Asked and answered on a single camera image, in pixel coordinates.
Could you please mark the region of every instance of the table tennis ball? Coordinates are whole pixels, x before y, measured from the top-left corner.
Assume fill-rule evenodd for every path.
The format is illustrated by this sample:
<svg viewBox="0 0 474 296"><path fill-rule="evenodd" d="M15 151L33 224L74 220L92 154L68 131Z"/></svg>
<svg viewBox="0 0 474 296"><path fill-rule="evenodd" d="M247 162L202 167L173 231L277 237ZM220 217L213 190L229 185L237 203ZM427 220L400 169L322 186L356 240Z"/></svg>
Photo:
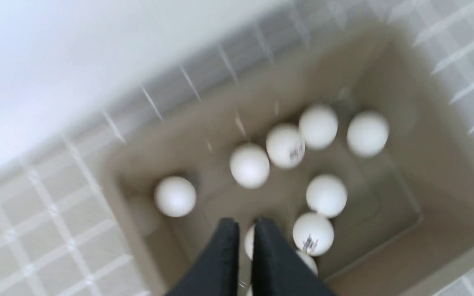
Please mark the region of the table tennis ball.
<svg viewBox="0 0 474 296"><path fill-rule="evenodd" d="M312 257L310 257L310 255L308 255L307 253L305 253L301 250L297 250L295 252L297 253L297 255L299 255L299 258L301 258L301 260L303 260L304 264L306 264L306 266L308 266L308 268L310 268L310 270L315 275L318 275L318 266L315 264L314 259L312 259Z"/></svg>
<svg viewBox="0 0 474 296"><path fill-rule="evenodd" d="M272 163L281 169L292 169L303 160L305 144L297 126L281 123L267 135L267 152Z"/></svg>
<svg viewBox="0 0 474 296"><path fill-rule="evenodd" d="M315 257L330 249L334 241L334 228L327 218L306 213L295 221L292 235L299 250Z"/></svg>
<svg viewBox="0 0 474 296"><path fill-rule="evenodd" d="M369 158L380 153L389 139L389 124L380 113L364 111L348 126L348 147L359 157Z"/></svg>
<svg viewBox="0 0 474 296"><path fill-rule="evenodd" d="M255 238L255 225L248 229L246 236L244 236L244 251L250 259L253 259L253 242Z"/></svg>
<svg viewBox="0 0 474 296"><path fill-rule="evenodd" d="M261 146L251 143L241 145L230 157L230 171L242 187L259 188L268 178L268 156Z"/></svg>
<svg viewBox="0 0 474 296"><path fill-rule="evenodd" d="M337 115L327 105L308 108L299 119L299 131L311 149L323 149L329 146L337 134Z"/></svg>
<svg viewBox="0 0 474 296"><path fill-rule="evenodd" d="M195 206L195 201L195 187L188 180L178 176L161 180L155 188L156 206L169 217L187 215Z"/></svg>
<svg viewBox="0 0 474 296"><path fill-rule="evenodd" d="M346 205L346 187L340 178L324 174L316 176L306 188L306 203L319 215L333 218Z"/></svg>

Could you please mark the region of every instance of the beige plastic bin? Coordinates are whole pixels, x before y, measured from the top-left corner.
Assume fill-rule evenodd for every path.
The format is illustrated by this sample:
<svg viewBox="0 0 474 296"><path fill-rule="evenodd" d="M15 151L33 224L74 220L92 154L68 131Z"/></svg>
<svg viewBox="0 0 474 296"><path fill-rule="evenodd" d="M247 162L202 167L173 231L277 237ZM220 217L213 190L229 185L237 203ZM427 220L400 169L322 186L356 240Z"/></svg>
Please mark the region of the beige plastic bin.
<svg viewBox="0 0 474 296"><path fill-rule="evenodd" d="M255 217L272 217L292 243L293 223L308 211L306 187L318 173L336 174L348 189L347 206L333 219L334 244L316 258L319 276L339 295L434 292L473 264L474 253L462 255L474 248L474 150L435 82L410 67L420 62L403 58L387 36L380 29L350 32L295 49L239 86L221 86L148 127L112 155L104 193L153 295L183 276L221 217L239 221L241 238ZM229 170L233 148L246 141L264 146L272 126L297 123L316 102L331 104L340 117L334 143L307 149L293 170L272 166L260 189L237 185ZM368 160L345 144L360 109L380 111L391 127L383 153ZM186 217L164 217L153 204L154 186L173 174L198 191ZM458 265L444 271L455 259ZM240 264L246 286L251 263L244 249Z"/></svg>

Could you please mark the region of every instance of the printed logo on ball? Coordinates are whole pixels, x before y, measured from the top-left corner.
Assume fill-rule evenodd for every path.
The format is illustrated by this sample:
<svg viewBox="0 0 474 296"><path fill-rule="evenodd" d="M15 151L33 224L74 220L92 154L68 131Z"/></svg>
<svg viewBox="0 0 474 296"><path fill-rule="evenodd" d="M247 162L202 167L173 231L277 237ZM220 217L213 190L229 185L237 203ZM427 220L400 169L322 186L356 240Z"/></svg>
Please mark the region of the printed logo on ball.
<svg viewBox="0 0 474 296"><path fill-rule="evenodd" d="M307 254L312 254L315 251L315 248L318 247L319 240L314 240L312 236L308 236L305 242L303 242L303 251Z"/></svg>
<svg viewBox="0 0 474 296"><path fill-rule="evenodd" d="M304 143L297 143L297 145L290 150L290 160L291 161L298 161L304 155Z"/></svg>

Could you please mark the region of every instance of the ping pong ball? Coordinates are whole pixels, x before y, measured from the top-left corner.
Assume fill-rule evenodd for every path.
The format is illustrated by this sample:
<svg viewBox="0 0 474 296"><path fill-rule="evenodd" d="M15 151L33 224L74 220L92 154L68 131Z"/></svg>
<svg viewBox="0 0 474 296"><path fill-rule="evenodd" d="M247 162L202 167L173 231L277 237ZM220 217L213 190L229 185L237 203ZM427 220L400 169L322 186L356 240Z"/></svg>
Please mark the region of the ping pong ball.
<svg viewBox="0 0 474 296"><path fill-rule="evenodd" d="M244 144L232 153L230 171L242 187L255 189L268 179L269 160L266 152L256 144Z"/></svg>
<svg viewBox="0 0 474 296"><path fill-rule="evenodd" d="M303 160L305 143L297 126L281 123L267 135L267 152L274 165L292 169Z"/></svg>
<svg viewBox="0 0 474 296"><path fill-rule="evenodd" d="M195 187L186 179L171 176L160 181L155 188L157 208L169 217L187 215L195 206Z"/></svg>
<svg viewBox="0 0 474 296"><path fill-rule="evenodd" d="M301 260L303 260L304 264L306 264L306 266L308 266L308 268L310 268L310 270L315 275L318 275L318 266L315 264L314 259L312 259L312 257L310 257L307 253L305 253L301 250L297 250L295 252L299 256L299 258L301 258Z"/></svg>
<svg viewBox="0 0 474 296"><path fill-rule="evenodd" d="M354 116L346 133L350 150L364 158L380 153L388 139L389 123L374 111L364 111Z"/></svg>
<svg viewBox="0 0 474 296"><path fill-rule="evenodd" d="M308 108L299 119L299 131L311 149L323 149L329 146L337 134L337 115L327 105Z"/></svg>
<svg viewBox="0 0 474 296"><path fill-rule="evenodd" d="M255 225L248 229L246 236L244 236L244 251L250 259L253 259L253 241L255 237Z"/></svg>
<svg viewBox="0 0 474 296"><path fill-rule="evenodd" d="M321 256L332 246L334 228L316 213L306 213L295 221L292 236L296 247L310 256Z"/></svg>
<svg viewBox="0 0 474 296"><path fill-rule="evenodd" d="M306 189L308 207L319 215L333 218L346 206L347 192L340 178L324 174L316 176Z"/></svg>

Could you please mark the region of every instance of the white wall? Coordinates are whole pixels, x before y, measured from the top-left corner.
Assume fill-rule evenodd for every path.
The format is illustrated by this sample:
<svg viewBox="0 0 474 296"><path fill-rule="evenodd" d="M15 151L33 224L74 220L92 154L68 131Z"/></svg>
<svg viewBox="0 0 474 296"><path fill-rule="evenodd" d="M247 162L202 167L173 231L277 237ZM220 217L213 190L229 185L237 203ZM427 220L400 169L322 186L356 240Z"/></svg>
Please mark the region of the white wall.
<svg viewBox="0 0 474 296"><path fill-rule="evenodd" d="M285 0L0 0L0 167Z"/></svg>

